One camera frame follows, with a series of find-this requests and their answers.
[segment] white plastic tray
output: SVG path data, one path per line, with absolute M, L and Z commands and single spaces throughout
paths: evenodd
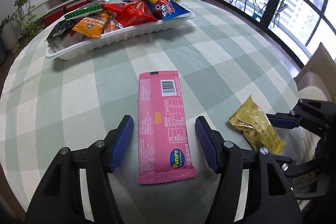
M 109 0 L 111 2 L 119 2 L 118 0 Z M 171 20 L 159 20 L 157 22 L 149 22 L 145 24 L 140 24 L 136 26 L 130 26 L 115 30 L 109 33 L 104 33 L 100 38 L 88 38 L 87 40 L 81 41 L 77 44 L 74 44 L 70 47 L 67 47 L 59 52 L 55 52 L 49 46 L 45 52 L 46 59 L 55 59 L 60 58 L 63 60 L 69 60 L 75 58 L 78 55 L 84 54 L 85 52 L 92 51 L 95 48 L 100 48 L 104 45 L 110 45 L 113 42 L 118 42 L 120 40 L 126 40 L 130 37 L 135 37 L 137 35 L 143 35 L 145 33 L 158 32 L 161 30 L 174 29 L 182 25 L 183 22 L 189 19 L 194 19 L 195 14 L 190 11 L 190 16 L 173 18 Z

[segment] blue gripper pad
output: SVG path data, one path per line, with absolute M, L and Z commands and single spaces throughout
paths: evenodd
M 125 115 L 115 133 L 119 134 L 119 136 L 112 148 L 112 158 L 110 162 L 110 169 L 112 172 L 121 165 L 129 141 L 133 135 L 133 129 L 133 118 L 129 115 Z
M 195 132 L 201 145 L 208 166 L 216 173 L 221 173 L 225 165 L 225 155 L 221 144 L 224 139 L 218 131 L 210 128 L 204 116 L 199 116 L 195 121 Z

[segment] green checkered tablecloth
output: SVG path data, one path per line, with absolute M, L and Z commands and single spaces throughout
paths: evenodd
M 219 175 L 206 164 L 195 136 L 196 117 L 205 116 L 225 140 L 249 149 L 228 117 L 250 94 L 266 113 L 288 112 L 296 104 L 294 80 L 260 34 L 210 4 L 182 3 L 196 18 L 178 29 L 130 38 L 64 61 L 44 56 L 49 28 L 15 59 L 0 100 L 0 162 L 25 210 L 60 148 L 86 148 L 129 114 L 134 134 L 121 167 L 109 174 L 125 223 L 204 223 Z M 157 70 L 179 71 L 198 176 L 144 186 L 138 183 L 138 77 Z M 278 132 L 287 142 L 283 153 L 298 159 L 301 131 Z M 242 197 L 247 178 L 244 172 Z M 84 170 L 81 182 L 85 214 L 93 220 Z M 243 210 L 241 198 L 237 218 Z

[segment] barcode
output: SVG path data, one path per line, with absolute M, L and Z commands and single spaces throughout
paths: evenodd
M 161 80 L 161 92 L 162 96 L 174 96 L 176 94 L 175 81 L 174 80 Z

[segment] gold snack wrapper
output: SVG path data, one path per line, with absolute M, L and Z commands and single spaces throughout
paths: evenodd
M 280 154 L 286 145 L 251 95 L 229 121 L 235 128 L 243 131 L 244 137 L 255 150 L 266 147 L 272 154 Z

